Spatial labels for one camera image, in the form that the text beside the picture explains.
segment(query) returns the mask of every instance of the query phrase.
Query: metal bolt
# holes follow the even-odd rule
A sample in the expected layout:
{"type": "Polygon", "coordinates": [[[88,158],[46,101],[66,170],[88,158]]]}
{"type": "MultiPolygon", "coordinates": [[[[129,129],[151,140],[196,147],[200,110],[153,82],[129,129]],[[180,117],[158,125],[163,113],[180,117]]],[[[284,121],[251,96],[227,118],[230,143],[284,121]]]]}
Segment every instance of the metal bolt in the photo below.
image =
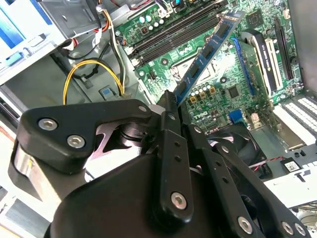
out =
{"type": "Polygon", "coordinates": [[[57,123],[53,119],[44,118],[39,121],[39,127],[43,130],[55,130],[57,123]]]}
{"type": "Polygon", "coordinates": [[[104,9],[104,7],[103,7],[102,4],[99,4],[99,5],[96,6],[96,11],[97,11],[97,12],[102,12],[103,9],[104,9]]]}
{"type": "Polygon", "coordinates": [[[244,218],[244,217],[238,217],[238,223],[239,223],[239,226],[241,227],[241,229],[247,233],[247,234],[252,234],[253,232],[253,229],[252,229],[252,226],[250,224],[250,222],[244,218]]]}
{"type": "Polygon", "coordinates": [[[295,223],[295,228],[301,235],[303,235],[303,236],[306,235],[305,230],[299,224],[295,223]]]}
{"type": "Polygon", "coordinates": [[[290,234],[290,235],[293,235],[293,234],[294,234],[293,229],[291,228],[291,226],[290,226],[288,223],[282,222],[282,227],[284,228],[284,230],[285,230],[288,234],[290,234]]]}
{"type": "Polygon", "coordinates": [[[143,107],[143,106],[139,106],[139,109],[140,109],[141,111],[143,111],[143,112],[146,112],[146,111],[147,111],[147,109],[146,109],[145,107],[143,107]]]}
{"type": "Polygon", "coordinates": [[[194,129],[195,129],[196,132],[202,133],[202,130],[198,126],[194,127],[194,129]]]}
{"type": "Polygon", "coordinates": [[[173,114],[168,114],[168,117],[171,118],[172,120],[176,120],[173,114]]]}
{"type": "Polygon", "coordinates": [[[224,145],[221,146],[222,150],[226,153],[229,153],[229,150],[227,147],[225,147],[224,145]]]}
{"type": "Polygon", "coordinates": [[[71,147],[76,149],[83,148],[85,146],[85,140],[80,135],[71,135],[67,138],[67,143],[71,147]]]}
{"type": "Polygon", "coordinates": [[[187,206],[185,197],[179,192],[174,192],[171,196],[172,203],[180,210],[184,210],[187,206]]]}

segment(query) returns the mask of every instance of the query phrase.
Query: white label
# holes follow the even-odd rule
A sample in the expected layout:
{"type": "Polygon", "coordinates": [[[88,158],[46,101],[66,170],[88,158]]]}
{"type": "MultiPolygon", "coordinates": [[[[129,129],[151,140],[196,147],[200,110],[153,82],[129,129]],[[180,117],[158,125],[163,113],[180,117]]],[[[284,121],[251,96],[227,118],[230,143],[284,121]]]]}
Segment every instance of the white label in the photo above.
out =
{"type": "Polygon", "coordinates": [[[286,163],[285,166],[289,172],[293,172],[299,169],[298,165],[294,161],[286,163]]]}

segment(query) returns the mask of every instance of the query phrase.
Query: green circuit board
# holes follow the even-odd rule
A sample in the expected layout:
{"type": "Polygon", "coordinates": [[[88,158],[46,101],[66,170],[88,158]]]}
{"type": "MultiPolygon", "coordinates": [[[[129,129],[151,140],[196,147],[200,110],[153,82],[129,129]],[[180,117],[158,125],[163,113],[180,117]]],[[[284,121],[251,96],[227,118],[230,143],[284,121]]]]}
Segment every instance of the green circuit board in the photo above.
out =
{"type": "MultiPolygon", "coordinates": [[[[205,1],[196,0],[195,2],[198,6],[205,1]]],[[[187,6],[194,7],[192,1],[185,1],[185,3],[187,6]]],[[[143,15],[149,15],[158,21],[160,16],[157,9],[158,6],[154,5],[148,8],[143,15]]],[[[236,39],[239,39],[241,31],[250,28],[250,24],[266,39],[276,38],[273,17],[277,17],[284,27],[289,56],[297,56],[287,0],[280,0],[278,4],[273,0],[231,0],[226,9],[238,9],[246,13],[244,19],[231,35],[236,39]],[[257,17],[255,23],[252,20],[254,16],[257,17]]],[[[185,14],[187,13],[184,11],[170,13],[168,20],[173,21],[185,14]]],[[[132,48],[140,41],[140,37],[142,39],[145,37],[140,36],[143,25],[139,24],[139,17],[140,15],[132,18],[118,28],[123,38],[126,39],[126,49],[132,48]]],[[[136,67],[136,72],[153,102],[156,103],[159,100],[164,90],[174,90],[191,64],[191,60],[194,59],[212,33],[213,29],[209,29],[153,61],[136,67]]],[[[260,62],[255,48],[243,42],[240,42],[240,45],[244,62],[251,75],[255,95],[250,94],[236,48],[232,39],[229,39],[212,60],[186,100],[192,122],[200,126],[205,132],[213,132],[231,123],[228,114],[237,109],[241,109],[243,112],[247,126],[250,126],[250,116],[253,113],[257,113],[262,122],[272,125],[274,124],[270,114],[272,106],[298,95],[302,91],[299,65],[292,65],[294,78],[287,79],[283,72],[281,56],[277,52],[276,57],[283,87],[274,91],[272,97],[269,98],[261,77],[260,62]]]]}

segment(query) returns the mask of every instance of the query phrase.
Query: black ram slot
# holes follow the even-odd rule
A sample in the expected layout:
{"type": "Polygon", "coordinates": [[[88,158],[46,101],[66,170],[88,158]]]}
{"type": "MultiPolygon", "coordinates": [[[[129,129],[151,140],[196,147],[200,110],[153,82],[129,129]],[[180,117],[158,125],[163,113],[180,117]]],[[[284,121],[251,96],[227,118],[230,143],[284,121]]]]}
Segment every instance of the black ram slot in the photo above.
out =
{"type": "Polygon", "coordinates": [[[291,60],[287,51],[287,45],[286,45],[286,39],[285,39],[285,32],[283,27],[281,26],[281,23],[277,17],[274,18],[274,28],[275,28],[275,34],[276,39],[278,43],[278,47],[281,54],[282,64],[283,64],[283,70],[285,77],[287,79],[293,79],[293,71],[291,67],[291,60]]]}
{"type": "Polygon", "coordinates": [[[177,19],[176,21],[168,24],[164,29],[150,35],[148,38],[136,43],[134,46],[134,51],[132,56],[137,55],[137,53],[147,49],[149,46],[153,46],[159,41],[165,39],[169,35],[179,31],[180,29],[190,25],[191,23],[197,21],[203,16],[208,15],[211,12],[218,13],[218,11],[222,10],[222,7],[226,5],[227,1],[222,2],[208,2],[203,6],[198,7],[197,9],[189,12],[187,15],[177,19]]]}
{"type": "Polygon", "coordinates": [[[139,66],[144,65],[152,60],[155,60],[156,58],[166,54],[167,52],[210,30],[217,24],[217,18],[208,19],[206,22],[200,24],[199,27],[193,27],[194,29],[189,28],[181,34],[169,39],[164,44],[155,47],[155,49],[151,50],[150,52],[144,52],[144,55],[140,54],[140,56],[143,56],[143,58],[139,66]]]}

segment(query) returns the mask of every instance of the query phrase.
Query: computer motherboard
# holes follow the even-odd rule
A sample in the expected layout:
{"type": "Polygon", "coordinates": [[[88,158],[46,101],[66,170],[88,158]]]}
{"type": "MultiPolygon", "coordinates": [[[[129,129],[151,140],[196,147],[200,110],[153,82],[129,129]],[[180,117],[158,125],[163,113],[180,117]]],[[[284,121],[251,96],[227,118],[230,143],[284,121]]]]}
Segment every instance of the computer motherboard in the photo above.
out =
{"type": "Polygon", "coordinates": [[[302,92],[287,0],[167,1],[153,4],[116,28],[152,102],[173,91],[228,10],[245,12],[207,66],[186,104],[206,133],[242,121],[276,127],[274,105],[302,92]]]}

